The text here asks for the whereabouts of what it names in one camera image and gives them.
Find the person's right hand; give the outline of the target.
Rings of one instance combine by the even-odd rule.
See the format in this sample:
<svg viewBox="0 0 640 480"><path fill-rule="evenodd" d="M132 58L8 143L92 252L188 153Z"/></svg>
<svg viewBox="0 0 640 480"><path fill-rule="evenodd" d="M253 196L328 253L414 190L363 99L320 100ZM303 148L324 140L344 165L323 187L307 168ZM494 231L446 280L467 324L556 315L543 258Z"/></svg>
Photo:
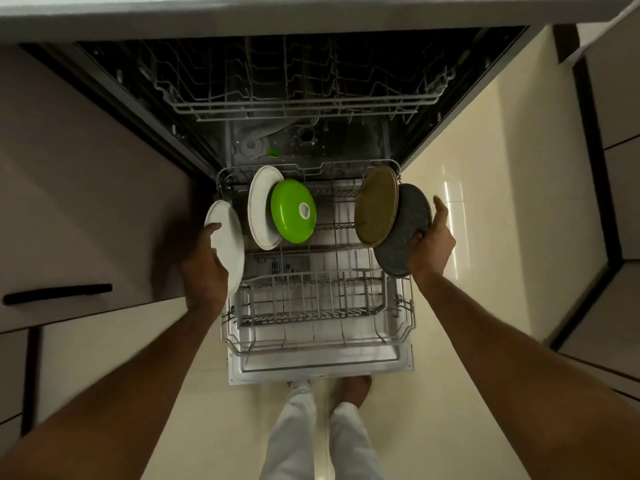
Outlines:
<svg viewBox="0 0 640 480"><path fill-rule="evenodd" d="M407 266L420 292L443 279L456 240L447 224L431 224L425 234L417 233L410 243Z"/></svg>

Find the white trousers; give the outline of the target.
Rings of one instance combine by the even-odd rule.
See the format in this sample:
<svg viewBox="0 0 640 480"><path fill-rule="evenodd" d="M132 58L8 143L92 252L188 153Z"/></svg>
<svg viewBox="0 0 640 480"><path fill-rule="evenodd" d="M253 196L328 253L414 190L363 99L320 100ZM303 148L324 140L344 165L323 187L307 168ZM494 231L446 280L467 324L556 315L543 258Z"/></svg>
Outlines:
<svg viewBox="0 0 640 480"><path fill-rule="evenodd" d="M383 480L360 409L342 403L330 415L335 480ZM259 480L314 480L316 402L308 380L293 381L266 448Z"/></svg>

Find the grey countertop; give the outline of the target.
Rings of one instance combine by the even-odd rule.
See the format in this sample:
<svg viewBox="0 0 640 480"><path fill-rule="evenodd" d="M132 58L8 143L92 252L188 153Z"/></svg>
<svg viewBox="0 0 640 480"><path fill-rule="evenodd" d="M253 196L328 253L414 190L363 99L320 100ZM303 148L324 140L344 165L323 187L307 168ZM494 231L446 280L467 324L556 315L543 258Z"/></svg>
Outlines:
<svg viewBox="0 0 640 480"><path fill-rule="evenodd" d="M0 43L606 22L633 0L0 0Z"/></svg>

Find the white dinner plate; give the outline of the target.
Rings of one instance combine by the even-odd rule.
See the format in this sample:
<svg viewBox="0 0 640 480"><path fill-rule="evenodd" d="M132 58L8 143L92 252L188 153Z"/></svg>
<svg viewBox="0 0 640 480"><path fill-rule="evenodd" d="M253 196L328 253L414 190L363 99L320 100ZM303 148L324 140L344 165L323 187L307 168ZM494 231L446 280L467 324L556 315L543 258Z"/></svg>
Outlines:
<svg viewBox="0 0 640 480"><path fill-rule="evenodd" d="M245 248L241 222L231 204L217 200L210 206L204 226L219 223L221 227L211 234L211 247L228 272L227 297L238 290L244 274Z"/></svg>

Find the beige cabinet unit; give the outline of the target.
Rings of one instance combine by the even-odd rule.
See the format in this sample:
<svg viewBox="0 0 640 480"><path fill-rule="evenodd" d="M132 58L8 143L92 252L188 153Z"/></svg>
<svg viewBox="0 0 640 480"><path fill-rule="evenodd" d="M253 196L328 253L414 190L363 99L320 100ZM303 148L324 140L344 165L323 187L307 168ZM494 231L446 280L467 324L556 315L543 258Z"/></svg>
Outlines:
<svg viewBox="0 0 640 480"><path fill-rule="evenodd" d="M561 24L553 26L557 55L558 57L564 55L564 59L561 60L561 62L565 63L568 62L569 59L574 59L571 71L577 92L582 128L586 138L589 167L604 237L607 263L603 271L600 272L595 281L584 293L583 297L577 302L572 313L555 332L549 342L549 347L562 358L571 361L584 372L604 382L615 395L619 396L624 402L633 407L633 409L640 412L640 397L629 394L625 390L612 387L611 382L606 381L606 379L615 379L619 385L622 385L622 380L624 380L628 384L635 384L640 388L640 378L562 352L565 343L571 338L572 334L577 331L590 311L592 311L597 302L604 296L624 266L630 262L623 257L618 222L614 209L612 186L605 160L605 149L602 145L602 132L596 110L593 83L584 53L596 40L610 31L613 26L628 17L628 15L635 10L636 3L638 2L640 2L640 0L632 0L619 14L615 15L610 21L604 22L604 27L600 33L586 43L579 41L580 31L576 23L573 25ZM569 52L570 47L573 45L572 39L574 38L578 40L577 47L574 51Z"/></svg>

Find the green bowl with sticker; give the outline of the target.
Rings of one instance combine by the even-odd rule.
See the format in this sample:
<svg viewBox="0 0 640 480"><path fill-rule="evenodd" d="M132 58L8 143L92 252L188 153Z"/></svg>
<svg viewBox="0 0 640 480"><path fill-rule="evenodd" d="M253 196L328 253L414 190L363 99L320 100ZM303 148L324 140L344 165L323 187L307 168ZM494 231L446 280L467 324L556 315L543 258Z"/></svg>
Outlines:
<svg viewBox="0 0 640 480"><path fill-rule="evenodd" d="M309 189L292 178L276 184L270 198L271 217L282 237L294 244L309 240L316 227L316 202Z"/></svg>

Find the dark grey speckled plate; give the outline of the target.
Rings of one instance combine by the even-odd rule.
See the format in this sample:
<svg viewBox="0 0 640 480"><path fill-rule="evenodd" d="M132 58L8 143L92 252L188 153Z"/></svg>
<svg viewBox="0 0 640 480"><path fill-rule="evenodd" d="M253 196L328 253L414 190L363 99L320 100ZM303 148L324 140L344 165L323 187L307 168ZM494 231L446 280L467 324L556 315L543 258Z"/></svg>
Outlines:
<svg viewBox="0 0 640 480"><path fill-rule="evenodd" d="M374 256L380 268L391 277L405 278L408 251L414 236L424 235L433 218L424 193L413 184L400 184L396 220L385 240L374 248Z"/></svg>

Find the person's left hand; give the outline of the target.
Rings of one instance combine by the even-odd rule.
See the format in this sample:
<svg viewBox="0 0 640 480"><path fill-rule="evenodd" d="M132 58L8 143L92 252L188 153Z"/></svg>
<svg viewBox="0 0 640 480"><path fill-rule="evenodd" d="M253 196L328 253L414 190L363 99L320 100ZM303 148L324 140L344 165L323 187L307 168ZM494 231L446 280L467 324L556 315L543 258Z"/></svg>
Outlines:
<svg viewBox="0 0 640 480"><path fill-rule="evenodd" d="M228 272L211 247L211 239L204 239L204 229L182 262L181 274L188 311L214 322L227 299Z"/></svg>

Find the brown round plate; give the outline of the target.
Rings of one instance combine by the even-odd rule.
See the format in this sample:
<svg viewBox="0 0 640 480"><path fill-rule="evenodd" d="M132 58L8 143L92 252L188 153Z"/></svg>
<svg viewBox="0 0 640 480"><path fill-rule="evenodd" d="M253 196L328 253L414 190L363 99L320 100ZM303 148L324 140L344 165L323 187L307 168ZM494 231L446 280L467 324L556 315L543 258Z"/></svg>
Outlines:
<svg viewBox="0 0 640 480"><path fill-rule="evenodd" d="M370 248L382 243L396 220L399 183L388 165L369 169L357 192L355 231L359 240Z"/></svg>

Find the beige cabinet door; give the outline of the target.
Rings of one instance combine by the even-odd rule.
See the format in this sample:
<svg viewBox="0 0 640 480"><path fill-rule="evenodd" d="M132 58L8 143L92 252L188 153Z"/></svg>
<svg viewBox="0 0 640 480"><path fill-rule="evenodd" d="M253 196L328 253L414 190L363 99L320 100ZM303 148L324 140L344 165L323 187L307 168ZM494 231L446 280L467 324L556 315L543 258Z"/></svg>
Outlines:
<svg viewBox="0 0 640 480"><path fill-rule="evenodd" d="M180 297L45 325L35 422L137 354L185 312Z"/></svg>

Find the person's left forearm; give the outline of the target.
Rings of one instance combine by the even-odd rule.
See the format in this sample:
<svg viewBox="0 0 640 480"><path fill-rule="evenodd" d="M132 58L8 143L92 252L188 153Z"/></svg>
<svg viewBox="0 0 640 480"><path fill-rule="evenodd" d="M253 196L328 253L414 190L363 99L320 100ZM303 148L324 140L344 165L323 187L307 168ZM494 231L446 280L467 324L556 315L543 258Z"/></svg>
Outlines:
<svg viewBox="0 0 640 480"><path fill-rule="evenodd" d="M141 480L225 299L187 313L0 458L0 480Z"/></svg>

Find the white plate with rim line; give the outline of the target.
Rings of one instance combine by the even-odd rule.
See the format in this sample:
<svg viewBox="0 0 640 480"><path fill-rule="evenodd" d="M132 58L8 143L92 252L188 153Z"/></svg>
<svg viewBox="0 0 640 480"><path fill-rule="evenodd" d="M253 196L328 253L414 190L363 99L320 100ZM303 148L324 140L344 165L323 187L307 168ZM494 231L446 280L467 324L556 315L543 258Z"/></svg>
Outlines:
<svg viewBox="0 0 640 480"><path fill-rule="evenodd" d="M274 166L263 166L255 174L250 185L247 218L252 238L261 250L270 251L282 240L271 216L270 197L275 186L284 181Z"/></svg>

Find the built-in dishwasher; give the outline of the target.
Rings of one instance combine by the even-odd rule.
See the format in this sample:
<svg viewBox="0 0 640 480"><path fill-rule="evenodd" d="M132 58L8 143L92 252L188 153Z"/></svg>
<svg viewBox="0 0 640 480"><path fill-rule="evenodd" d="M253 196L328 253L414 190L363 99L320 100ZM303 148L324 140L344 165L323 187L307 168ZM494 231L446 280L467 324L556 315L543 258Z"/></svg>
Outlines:
<svg viewBox="0 0 640 480"><path fill-rule="evenodd" d="M473 99L526 25L20 43L192 176L230 164L232 125L388 121L405 164Z"/></svg>

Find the person's right forearm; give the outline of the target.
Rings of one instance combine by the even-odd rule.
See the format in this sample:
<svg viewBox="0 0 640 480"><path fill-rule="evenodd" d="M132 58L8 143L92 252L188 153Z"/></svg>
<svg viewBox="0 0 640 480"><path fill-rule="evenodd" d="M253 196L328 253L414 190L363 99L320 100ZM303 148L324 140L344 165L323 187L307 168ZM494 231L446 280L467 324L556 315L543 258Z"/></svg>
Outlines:
<svg viewBox="0 0 640 480"><path fill-rule="evenodd" d="M640 412L443 275L414 280L532 480L640 480Z"/></svg>

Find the grey cabinet drawer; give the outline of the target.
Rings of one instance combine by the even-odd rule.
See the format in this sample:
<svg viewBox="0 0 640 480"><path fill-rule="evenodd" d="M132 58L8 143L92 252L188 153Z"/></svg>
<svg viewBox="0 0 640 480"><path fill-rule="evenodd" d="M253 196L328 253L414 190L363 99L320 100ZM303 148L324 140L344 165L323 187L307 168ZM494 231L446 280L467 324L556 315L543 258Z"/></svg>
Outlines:
<svg viewBox="0 0 640 480"><path fill-rule="evenodd" d="M199 191L26 51L0 46L0 333L183 297ZM113 291L2 303L96 283Z"/></svg>

